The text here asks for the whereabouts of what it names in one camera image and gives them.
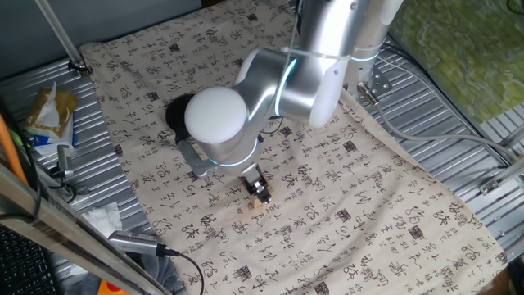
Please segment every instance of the beige tablecloth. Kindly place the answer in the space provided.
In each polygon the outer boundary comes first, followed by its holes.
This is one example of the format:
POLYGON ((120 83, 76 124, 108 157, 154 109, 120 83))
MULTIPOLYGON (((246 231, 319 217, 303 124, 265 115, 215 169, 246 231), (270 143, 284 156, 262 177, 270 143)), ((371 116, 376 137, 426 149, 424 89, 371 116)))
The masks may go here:
MULTIPOLYGON (((346 92, 324 128, 285 120, 264 136, 268 206, 255 206, 237 178, 191 172, 164 120, 169 101, 230 85, 250 50, 287 45, 292 23, 283 0, 237 0, 84 47, 120 164, 156 234, 198 262, 212 294, 480 290, 505 267, 503 250, 346 92)), ((193 265, 174 263, 198 294, 193 265)))

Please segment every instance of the keyboard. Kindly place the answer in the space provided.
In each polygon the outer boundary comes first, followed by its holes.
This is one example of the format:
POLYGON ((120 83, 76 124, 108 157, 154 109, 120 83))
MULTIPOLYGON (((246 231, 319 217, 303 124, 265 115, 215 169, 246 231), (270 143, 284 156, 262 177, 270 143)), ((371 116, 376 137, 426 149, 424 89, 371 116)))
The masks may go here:
POLYGON ((0 293, 58 295, 47 251, 0 225, 0 293))

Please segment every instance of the green fabric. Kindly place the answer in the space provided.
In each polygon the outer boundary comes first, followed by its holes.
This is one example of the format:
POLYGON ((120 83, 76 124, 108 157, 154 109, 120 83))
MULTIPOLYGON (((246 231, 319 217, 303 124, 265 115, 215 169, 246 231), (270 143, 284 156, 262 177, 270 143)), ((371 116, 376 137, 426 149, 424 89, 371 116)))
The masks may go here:
POLYGON ((391 27, 479 124, 524 103, 523 31, 506 0, 405 0, 391 27))

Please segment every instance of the paper packaging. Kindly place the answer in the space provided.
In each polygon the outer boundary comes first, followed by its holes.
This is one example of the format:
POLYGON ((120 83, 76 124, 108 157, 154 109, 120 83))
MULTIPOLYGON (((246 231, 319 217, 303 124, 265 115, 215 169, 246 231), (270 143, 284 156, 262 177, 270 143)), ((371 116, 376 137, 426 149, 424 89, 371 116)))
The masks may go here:
POLYGON ((25 120, 25 129, 36 135, 60 138, 76 107, 76 98, 71 91, 42 88, 34 100, 33 107, 25 120))
POLYGON ((73 132, 74 118, 75 115, 67 122, 67 127, 61 138, 49 138, 42 135, 33 136, 34 149, 42 156, 55 153, 56 148, 61 144, 69 146, 71 150, 75 149, 76 134, 73 132))

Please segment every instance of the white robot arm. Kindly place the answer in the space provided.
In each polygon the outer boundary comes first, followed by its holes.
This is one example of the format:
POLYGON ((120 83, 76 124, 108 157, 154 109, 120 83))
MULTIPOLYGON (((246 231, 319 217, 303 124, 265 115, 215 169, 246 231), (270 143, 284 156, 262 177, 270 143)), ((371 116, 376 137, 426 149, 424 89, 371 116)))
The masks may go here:
POLYGON ((208 88, 192 98, 177 98, 166 113, 195 175, 220 169, 240 177, 266 204, 271 195, 257 162, 259 134, 267 119, 281 116, 314 128, 326 124, 342 85, 356 94, 359 83, 373 82, 373 64, 403 0, 301 2, 298 49, 288 48, 287 54, 256 49, 231 88, 208 88), (178 110, 178 119, 173 110, 178 110), (189 135, 208 159, 198 156, 189 135))

